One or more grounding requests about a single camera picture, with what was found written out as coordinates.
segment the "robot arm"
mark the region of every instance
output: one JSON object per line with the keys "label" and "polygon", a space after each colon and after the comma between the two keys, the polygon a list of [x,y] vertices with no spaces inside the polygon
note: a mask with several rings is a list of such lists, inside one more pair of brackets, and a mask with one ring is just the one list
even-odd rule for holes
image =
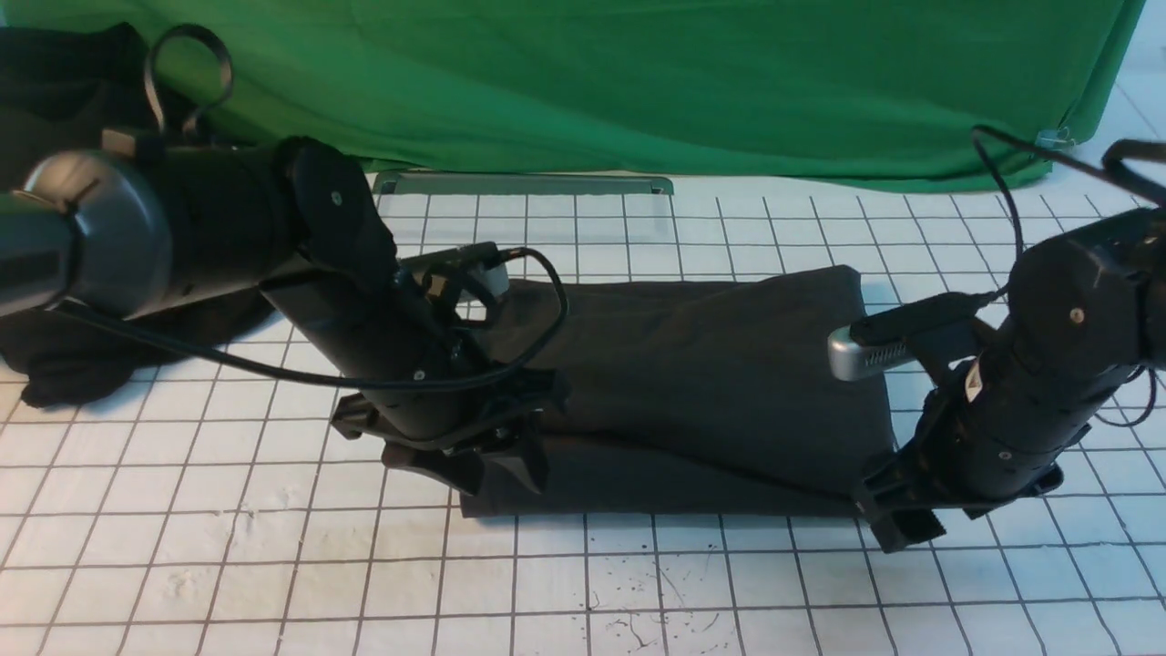
{"label": "robot arm", "polygon": [[[1123,153],[1160,157],[1163,147],[1115,150],[1109,175],[1164,202],[1166,189],[1121,164]],[[1128,211],[1041,241],[1018,258],[1006,289],[998,331],[975,317],[997,294],[949,292],[831,337],[838,379],[918,360],[936,386],[914,437],[871,463],[852,493],[884,551],[942,536],[933,509],[977,519],[1059,487],[1056,458],[1098,409],[1166,362],[1166,210]]]}
{"label": "robot arm", "polygon": [[459,492],[477,492],[487,463],[539,492],[535,418],[566,388],[492,362],[456,312],[465,292],[491,299],[525,254],[477,244],[399,261],[358,163],[310,139],[167,148],[107,131],[101,150],[55,155],[0,199],[0,312],[128,330],[121,319],[258,285],[346,380],[333,383],[360,389],[333,416],[344,437],[381,437],[386,466]]}

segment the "dark gray cloth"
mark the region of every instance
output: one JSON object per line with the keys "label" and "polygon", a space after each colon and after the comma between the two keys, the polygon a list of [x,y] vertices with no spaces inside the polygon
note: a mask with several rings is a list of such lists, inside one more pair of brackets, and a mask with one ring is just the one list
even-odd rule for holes
{"label": "dark gray cloth", "polygon": [[[827,360],[829,334],[864,313],[857,271],[569,294],[567,324],[532,365],[573,389],[566,415],[543,418],[548,489],[491,471],[463,515],[854,515],[863,464],[893,444],[881,378],[843,383]],[[556,310],[550,284],[514,281],[483,344],[510,360]]]}
{"label": "dark gray cloth", "polygon": [[[23,186],[35,165],[50,155],[100,147],[106,127],[155,128],[142,80],[146,52],[141,36],[126,23],[91,34],[0,29],[0,193]],[[170,125],[181,124],[195,108],[164,84],[159,85],[159,96]],[[251,332],[273,312],[259,289],[245,289],[133,323],[192,345],[217,347]],[[0,359],[28,375],[21,400],[33,408],[101,401],[121,389],[136,369],[184,360],[40,309],[0,317]]]}

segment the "cable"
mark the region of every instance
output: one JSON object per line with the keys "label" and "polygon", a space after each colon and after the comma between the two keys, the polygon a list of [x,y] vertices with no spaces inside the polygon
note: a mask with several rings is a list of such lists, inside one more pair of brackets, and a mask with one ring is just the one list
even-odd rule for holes
{"label": "cable", "polygon": [[718,463],[718,461],[714,461],[714,460],[708,460],[708,459],[704,459],[704,458],[696,458],[696,457],[687,456],[687,454],[680,453],[680,452],[670,452],[669,456],[676,457],[676,458],[679,458],[681,460],[684,460],[687,463],[691,463],[691,464],[697,465],[700,467],[708,467],[710,470],[715,470],[717,472],[728,474],[728,475],[733,477],[736,479],[744,479],[744,480],[747,480],[747,481],[751,481],[751,482],[754,482],[754,484],[763,485],[763,486],[768,487],[768,488],[777,488],[777,489],[789,491],[789,492],[798,493],[798,494],[801,494],[801,495],[806,495],[808,498],[817,499],[817,500],[821,500],[821,501],[826,501],[826,502],[830,502],[830,503],[844,503],[844,505],[847,505],[849,507],[854,507],[854,500],[850,499],[850,496],[847,495],[845,493],[838,493],[838,492],[833,492],[833,491],[824,491],[822,488],[815,488],[815,487],[812,487],[812,486],[803,486],[801,484],[795,484],[795,482],[793,482],[793,481],[791,481],[788,479],[779,479],[777,477],[767,477],[767,475],[761,474],[759,472],[753,472],[751,470],[744,470],[744,468],[737,467],[735,465],[729,465],[729,464],[725,464],[725,463]]}
{"label": "cable", "polygon": [[350,390],[455,393],[493,386],[512,376],[534,360],[535,357],[538,357],[539,353],[550,343],[550,340],[555,338],[563,326],[563,323],[566,323],[567,315],[570,311],[570,302],[567,297],[567,289],[563,285],[563,281],[559,276],[559,271],[555,270],[555,266],[550,263],[550,260],[547,259],[547,256],[541,252],[526,246],[503,251],[504,262],[526,256],[529,256],[542,264],[547,275],[550,277],[550,283],[555,288],[555,296],[559,298],[559,315],[555,317],[555,320],[552,322],[547,330],[543,331],[543,333],[539,336],[539,338],[532,343],[531,346],[522,352],[522,354],[501,368],[489,374],[479,374],[464,379],[449,379],[444,381],[378,381],[366,379],[343,379],[337,376],[324,376],[321,374],[309,374],[305,372],[294,372],[238,358],[212,348],[198,347],[181,340],[175,340],[160,333],[145,330],[145,327],[139,327],[138,325],[120,318],[106,316],[87,305],[73,301],[62,302],[54,308],[54,311],[58,311],[78,320],[85,322],[94,327],[100,327],[100,330],[108,333],[135,340],[154,348],[176,353],[187,358],[209,360],[225,367],[231,367],[233,369],[239,369],[267,379],[274,379],[276,381],[287,381],[289,383],[301,383],[324,388],[343,388]]}
{"label": "cable", "polygon": [[219,94],[215,100],[199,105],[195,111],[190,112],[187,117],[185,122],[182,125],[182,134],[188,141],[194,141],[198,137],[198,121],[206,114],[206,112],[218,107],[223,103],[231,99],[231,94],[234,92],[234,66],[231,62],[231,52],[223,41],[216,36],[216,34],[205,27],[197,24],[180,24],[170,28],[163,34],[156,43],[146,54],[146,68],[145,68],[145,82],[146,82],[146,99],[149,100],[150,110],[154,112],[154,119],[157,120],[157,131],[160,134],[166,134],[166,112],[162,111],[162,100],[157,94],[157,56],[162,52],[162,47],[170,41],[185,36],[192,38],[203,45],[205,45],[216,58],[219,61],[219,82],[223,84],[223,93]]}
{"label": "cable", "polygon": [[1137,381],[1146,372],[1150,372],[1150,401],[1146,402],[1146,407],[1142,410],[1142,415],[1139,415],[1138,418],[1132,422],[1122,423],[1122,422],[1110,422],[1109,419],[1102,417],[1101,414],[1098,414],[1095,416],[1098,422],[1101,422],[1107,426],[1112,426],[1115,429],[1133,429],[1140,426],[1143,423],[1145,423],[1146,419],[1150,419],[1150,416],[1153,415],[1154,412],[1154,407],[1158,405],[1158,373],[1146,367],[1139,367],[1137,372],[1135,372],[1133,375],[1126,379],[1125,383],[1123,385],[1128,386],[1133,381]]}
{"label": "cable", "polygon": [[[1065,164],[1069,168],[1084,172],[1086,175],[1109,182],[1115,186],[1121,186],[1122,189],[1130,191],[1131,193],[1137,193],[1146,199],[1160,202],[1160,198],[1166,197],[1166,190],[1161,186],[1131,174],[1131,171],[1121,163],[1124,157],[1140,158],[1143,161],[1163,161],[1166,158],[1163,156],[1163,154],[1166,153],[1166,149],[1164,149],[1160,144],[1145,143],[1142,141],[1118,141],[1111,146],[1102,157],[1105,168],[1095,168],[1067,155],[1062,155],[1055,150],[1025,143],[1024,141],[1020,141],[1019,139],[998,129],[977,125],[971,129],[971,143],[975,146],[976,153],[979,155],[979,160],[984,162],[984,167],[988,168],[988,172],[992,176],[992,179],[996,181],[996,185],[999,186],[1000,193],[1004,195],[1004,202],[1007,203],[1009,214],[1012,220],[1012,232],[1016,237],[1017,259],[1020,259],[1020,255],[1024,254],[1024,234],[1020,230],[1020,212],[1017,211],[1016,199],[1012,197],[1012,191],[1004,181],[1004,176],[1000,175],[999,167],[997,167],[996,162],[988,156],[988,150],[984,149],[984,144],[979,139],[981,134],[986,134],[988,136],[1017,148],[1018,150],[1024,150],[1045,157],[1049,161]],[[1004,284],[995,292],[990,291],[985,294],[985,296],[990,299],[984,304],[986,305],[989,302],[1002,297],[1007,292],[1007,288],[1009,285]],[[1101,414],[1095,414],[1094,417],[1102,424],[1114,426],[1116,429],[1133,429],[1135,426],[1144,423],[1146,419],[1150,419],[1150,416],[1154,412],[1154,407],[1158,404],[1158,373],[1146,367],[1139,367],[1133,374],[1130,375],[1129,379],[1125,380],[1124,383],[1122,383],[1122,386],[1129,386],[1140,379],[1146,372],[1150,372],[1150,401],[1146,403],[1146,408],[1142,411],[1142,415],[1139,415],[1137,419],[1123,424],[1118,422],[1110,422],[1109,419],[1102,417]]]}

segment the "grid paper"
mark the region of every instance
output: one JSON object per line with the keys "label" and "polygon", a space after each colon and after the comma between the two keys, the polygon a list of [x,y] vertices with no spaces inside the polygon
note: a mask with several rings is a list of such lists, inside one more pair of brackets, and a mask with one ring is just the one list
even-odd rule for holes
{"label": "grid paper", "polygon": [[[1136,200],[1018,204],[1039,241]],[[567,282],[848,263],[870,311],[991,289],[1013,256],[992,193],[387,196],[381,209],[402,256],[528,244]],[[286,322],[230,352],[335,373]],[[887,386],[904,440],[930,385],[908,366]],[[978,522],[942,513],[947,537],[886,556],[850,521],[463,520],[449,491],[386,472],[380,440],[330,432],[336,390],[203,362],[142,373],[80,411],[33,411],[20,389],[0,383],[5,656],[1166,654],[1166,414],[1095,426],[1048,499]],[[1105,414],[1133,418],[1145,400],[1130,386]]]}

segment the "green fabric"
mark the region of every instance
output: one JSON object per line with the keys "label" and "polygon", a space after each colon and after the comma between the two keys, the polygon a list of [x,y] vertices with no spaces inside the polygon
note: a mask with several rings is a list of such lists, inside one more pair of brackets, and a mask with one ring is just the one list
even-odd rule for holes
{"label": "green fabric", "polygon": [[[219,120],[457,171],[991,188],[968,131],[1096,129],[1145,0],[6,0],[9,24],[215,30]],[[217,92],[174,43],[164,77]],[[1046,162],[1011,157],[1010,182]]]}

